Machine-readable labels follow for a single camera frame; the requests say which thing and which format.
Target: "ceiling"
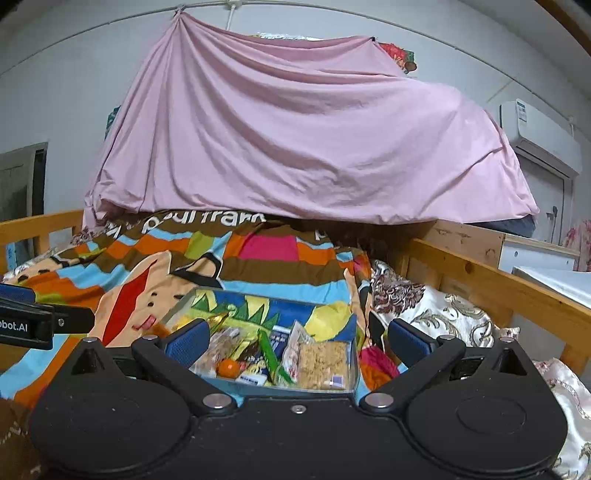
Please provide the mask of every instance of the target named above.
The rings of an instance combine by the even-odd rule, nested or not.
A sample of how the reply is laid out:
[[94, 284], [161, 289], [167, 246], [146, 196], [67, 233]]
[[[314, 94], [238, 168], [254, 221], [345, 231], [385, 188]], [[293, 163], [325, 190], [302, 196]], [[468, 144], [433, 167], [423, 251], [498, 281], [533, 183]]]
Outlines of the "ceiling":
[[[15, 11], [0, 21], [0, 40], [23, 24], [43, 15], [66, 0], [22, 0]], [[580, 37], [591, 44], [591, 17], [581, 5], [587, 0], [460, 0], [497, 20], [530, 43], [549, 59], [577, 88], [591, 99], [591, 51], [577, 40], [540, 4], [561, 10], [567, 22], [579, 29]]]
[[49, 9], [62, 4], [66, 0], [22, 0], [7, 1], [6, 4], [16, 4], [14, 9], [0, 20], [0, 38], [8, 36], [25, 23], [40, 17]]
[[[546, 56], [591, 99], [591, 54], [536, 0], [460, 0], [497, 20]], [[554, 0], [591, 37], [591, 17], [574, 0]]]

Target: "blue gripper pad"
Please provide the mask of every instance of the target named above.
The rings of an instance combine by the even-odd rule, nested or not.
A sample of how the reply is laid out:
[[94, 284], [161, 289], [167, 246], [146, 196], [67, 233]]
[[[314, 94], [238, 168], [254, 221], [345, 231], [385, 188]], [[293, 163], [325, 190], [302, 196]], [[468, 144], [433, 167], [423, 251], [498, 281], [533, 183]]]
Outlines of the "blue gripper pad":
[[195, 319], [160, 340], [160, 348], [166, 356], [185, 368], [193, 365], [208, 347], [209, 325], [203, 319]]
[[35, 303], [35, 292], [30, 288], [0, 283], [0, 297], [21, 303]]
[[401, 319], [389, 323], [388, 343], [394, 354], [409, 368], [437, 348], [434, 338]]

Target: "wooden bed frame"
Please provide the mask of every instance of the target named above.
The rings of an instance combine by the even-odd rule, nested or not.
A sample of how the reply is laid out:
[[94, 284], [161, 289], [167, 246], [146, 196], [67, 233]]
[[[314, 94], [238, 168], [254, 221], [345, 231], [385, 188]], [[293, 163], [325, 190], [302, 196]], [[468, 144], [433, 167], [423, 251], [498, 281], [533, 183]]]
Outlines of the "wooden bed frame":
[[[80, 231], [82, 211], [39, 215], [0, 223], [0, 274], [7, 270], [5, 246], [11, 242], [34, 240], [35, 254], [49, 248], [49, 234], [71, 229]], [[388, 260], [397, 273], [406, 276], [409, 263], [419, 261], [430, 274], [425, 283], [439, 288], [441, 279], [452, 278], [470, 287], [469, 300], [485, 309], [499, 326], [508, 326], [517, 313], [566, 342], [560, 359], [581, 374], [591, 356], [591, 310], [484, 262], [473, 260], [420, 238], [404, 238], [399, 227], [379, 227], [388, 244]], [[22, 352], [0, 345], [0, 364], [11, 365], [11, 357]]]

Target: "metal screw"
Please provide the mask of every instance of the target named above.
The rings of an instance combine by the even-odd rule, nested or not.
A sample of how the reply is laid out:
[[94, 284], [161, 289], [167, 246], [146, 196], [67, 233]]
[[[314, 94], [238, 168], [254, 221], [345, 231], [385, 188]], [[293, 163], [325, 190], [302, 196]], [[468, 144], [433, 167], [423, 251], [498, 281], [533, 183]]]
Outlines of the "metal screw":
[[291, 411], [297, 415], [300, 415], [306, 411], [306, 407], [303, 405], [294, 405], [291, 408]]
[[394, 399], [387, 393], [376, 392], [365, 397], [365, 403], [373, 408], [387, 408], [394, 403]]
[[232, 403], [232, 397], [225, 393], [210, 393], [203, 399], [203, 405], [214, 410], [226, 408]]

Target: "pink bedsheet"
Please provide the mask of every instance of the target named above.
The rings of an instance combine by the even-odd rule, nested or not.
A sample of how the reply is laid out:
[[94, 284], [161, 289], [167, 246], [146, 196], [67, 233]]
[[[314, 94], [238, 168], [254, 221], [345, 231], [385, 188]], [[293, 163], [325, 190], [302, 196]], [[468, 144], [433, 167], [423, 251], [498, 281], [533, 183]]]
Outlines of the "pink bedsheet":
[[85, 224], [227, 210], [368, 223], [538, 209], [507, 138], [458, 90], [366, 37], [263, 40], [177, 15], [100, 154]]

